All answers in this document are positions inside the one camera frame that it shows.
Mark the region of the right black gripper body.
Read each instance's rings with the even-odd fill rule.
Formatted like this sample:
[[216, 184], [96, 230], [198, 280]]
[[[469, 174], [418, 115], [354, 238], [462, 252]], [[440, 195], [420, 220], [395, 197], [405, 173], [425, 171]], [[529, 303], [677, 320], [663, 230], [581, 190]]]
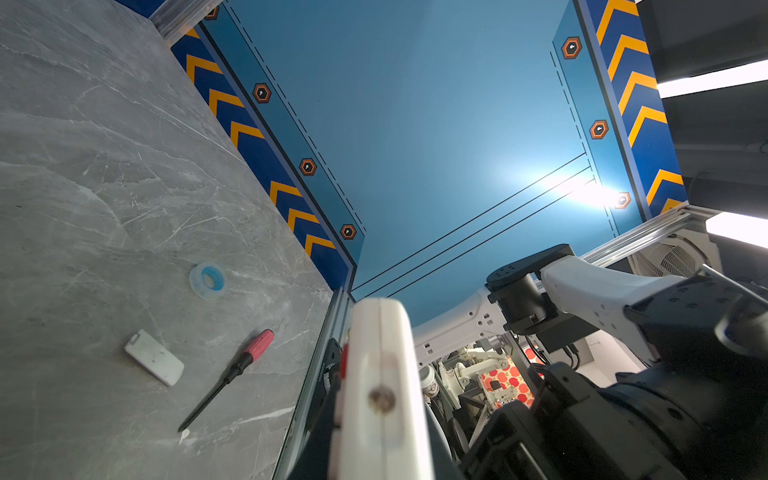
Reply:
[[492, 414], [459, 465], [466, 479], [572, 479], [545, 426], [520, 401]]

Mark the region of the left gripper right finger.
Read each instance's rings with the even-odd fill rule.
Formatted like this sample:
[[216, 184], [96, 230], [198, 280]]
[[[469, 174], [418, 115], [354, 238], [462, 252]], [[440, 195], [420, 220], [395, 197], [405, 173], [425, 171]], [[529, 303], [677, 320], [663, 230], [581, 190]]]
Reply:
[[425, 412], [435, 479], [463, 480], [464, 477], [452, 460], [447, 439], [437, 422], [436, 416], [429, 406], [425, 407]]

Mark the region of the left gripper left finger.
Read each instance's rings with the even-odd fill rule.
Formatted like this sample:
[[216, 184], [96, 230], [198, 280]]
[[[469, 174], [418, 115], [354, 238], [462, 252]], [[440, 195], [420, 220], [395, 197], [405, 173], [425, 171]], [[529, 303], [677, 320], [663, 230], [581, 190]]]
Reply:
[[310, 397], [302, 448], [288, 479], [327, 479], [343, 349], [329, 341]]

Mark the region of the white remote control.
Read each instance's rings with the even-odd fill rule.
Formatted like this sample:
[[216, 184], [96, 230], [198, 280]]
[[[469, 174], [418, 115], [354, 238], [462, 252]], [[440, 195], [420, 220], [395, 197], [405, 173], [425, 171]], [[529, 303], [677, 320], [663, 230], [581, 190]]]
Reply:
[[366, 298], [351, 310], [327, 477], [435, 477], [411, 325], [397, 300]]

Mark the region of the white battery cover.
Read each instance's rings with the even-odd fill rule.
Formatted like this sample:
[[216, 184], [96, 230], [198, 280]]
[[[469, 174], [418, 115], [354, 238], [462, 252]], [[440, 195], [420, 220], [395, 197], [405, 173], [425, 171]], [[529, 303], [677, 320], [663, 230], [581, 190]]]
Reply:
[[144, 330], [127, 341], [124, 351], [168, 387], [176, 385], [184, 372], [183, 362]]

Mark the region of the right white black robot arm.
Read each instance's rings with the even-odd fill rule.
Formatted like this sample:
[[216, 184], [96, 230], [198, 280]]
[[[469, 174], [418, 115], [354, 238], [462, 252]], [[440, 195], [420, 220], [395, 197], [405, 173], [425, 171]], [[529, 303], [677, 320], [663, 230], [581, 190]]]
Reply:
[[638, 276], [557, 245], [500, 267], [418, 325], [416, 355], [461, 388], [501, 353], [530, 400], [484, 404], [474, 433], [446, 429], [456, 479], [763, 479], [767, 475], [767, 290], [702, 265]]

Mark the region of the red handled screwdriver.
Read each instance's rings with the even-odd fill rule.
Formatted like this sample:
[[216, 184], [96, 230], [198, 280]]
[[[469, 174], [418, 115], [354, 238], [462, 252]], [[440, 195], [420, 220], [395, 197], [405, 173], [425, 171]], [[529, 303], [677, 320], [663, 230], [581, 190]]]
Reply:
[[177, 431], [182, 433], [198, 418], [203, 410], [216, 398], [216, 396], [233, 380], [242, 375], [247, 368], [258, 360], [274, 341], [275, 334], [271, 329], [266, 329], [249, 340], [237, 358], [229, 365], [227, 371], [221, 376], [215, 387], [207, 396], [199, 402], [195, 409], [179, 425]]

